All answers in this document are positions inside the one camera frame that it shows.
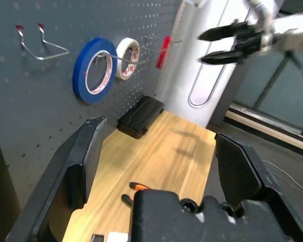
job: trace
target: robotic arm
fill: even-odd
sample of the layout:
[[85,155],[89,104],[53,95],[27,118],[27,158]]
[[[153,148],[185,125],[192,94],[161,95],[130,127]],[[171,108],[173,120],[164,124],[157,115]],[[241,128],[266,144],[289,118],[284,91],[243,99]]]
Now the robotic arm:
[[280,52],[303,52],[303,14],[273,19],[276,8],[273,0],[245,0],[258,18],[255,25],[235,20],[231,25],[209,29],[200,40],[217,41],[235,36],[230,51],[216,51],[200,58],[211,65],[240,63],[250,54],[267,53],[271,49]]

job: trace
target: white object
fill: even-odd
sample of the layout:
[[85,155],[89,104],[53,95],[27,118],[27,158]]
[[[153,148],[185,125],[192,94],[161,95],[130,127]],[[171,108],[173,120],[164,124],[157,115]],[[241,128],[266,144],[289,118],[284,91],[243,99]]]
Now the white object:
[[197,38],[211,28],[230,25],[235,19],[240,22],[249,19],[250,23],[257,20],[251,16],[244,0],[183,1],[180,10],[172,38],[183,42],[171,45],[167,51],[156,99],[163,102],[169,112],[206,127],[235,64],[210,66],[198,59],[213,51],[230,50],[234,38],[216,42]]
[[127,242],[128,234],[119,232],[109,232],[107,242]]
[[[136,46],[139,46],[139,43],[137,40],[131,39],[131,38],[124,38],[123,40],[121,40],[120,44],[117,47],[117,56],[120,58],[123,58],[126,51],[128,49],[131,49],[130,61],[138,63],[140,49],[139,49],[139,47],[136,47]],[[118,65],[117,65],[116,76],[121,78],[122,80],[127,80],[128,78],[130,78],[132,76],[136,67],[137,67],[137,65],[129,63],[127,68],[123,71],[122,70],[122,60],[119,59]]]

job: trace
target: white tape roll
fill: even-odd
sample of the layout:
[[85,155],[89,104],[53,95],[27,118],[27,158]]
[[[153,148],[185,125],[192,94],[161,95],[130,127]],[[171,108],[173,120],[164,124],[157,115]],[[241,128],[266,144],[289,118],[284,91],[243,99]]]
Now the white tape roll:
[[[131,38],[124,38],[123,40],[121,40],[120,44],[117,47],[118,57],[123,58],[127,49],[131,49],[130,61],[138,63],[140,49],[135,46],[139,46],[137,40]],[[127,80],[134,73],[136,67],[137,65],[129,63],[127,68],[125,70],[122,70],[122,60],[119,59],[116,76],[121,78],[122,80]]]

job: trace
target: red hook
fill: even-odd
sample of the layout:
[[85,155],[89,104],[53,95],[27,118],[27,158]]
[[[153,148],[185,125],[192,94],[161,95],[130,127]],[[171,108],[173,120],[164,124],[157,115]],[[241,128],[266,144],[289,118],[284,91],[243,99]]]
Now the red hook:
[[24,27],[23,27],[21,24],[16,25],[16,28],[17,28],[18,30],[24,30]]

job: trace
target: tape roll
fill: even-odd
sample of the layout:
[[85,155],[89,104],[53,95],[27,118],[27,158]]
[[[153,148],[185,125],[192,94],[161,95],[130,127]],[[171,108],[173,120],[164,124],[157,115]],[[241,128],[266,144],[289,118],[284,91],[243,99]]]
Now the tape roll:
[[73,90],[75,95],[86,103],[96,103],[102,99],[112,86],[117,72],[117,59],[105,55],[107,59],[107,69],[101,83],[93,90],[87,85],[87,75],[89,68],[97,55],[111,54],[117,55],[114,45],[102,38],[96,38],[81,51],[75,63],[73,73]]
[[[127,50],[131,49],[130,61],[138,63],[140,49],[135,46],[139,46],[137,40],[131,38],[124,38],[123,40],[121,40],[117,47],[118,57],[123,58]],[[132,76],[136,67],[137,65],[129,63],[127,68],[125,70],[122,70],[122,60],[119,59],[116,76],[121,78],[122,80],[127,80],[129,77]]]

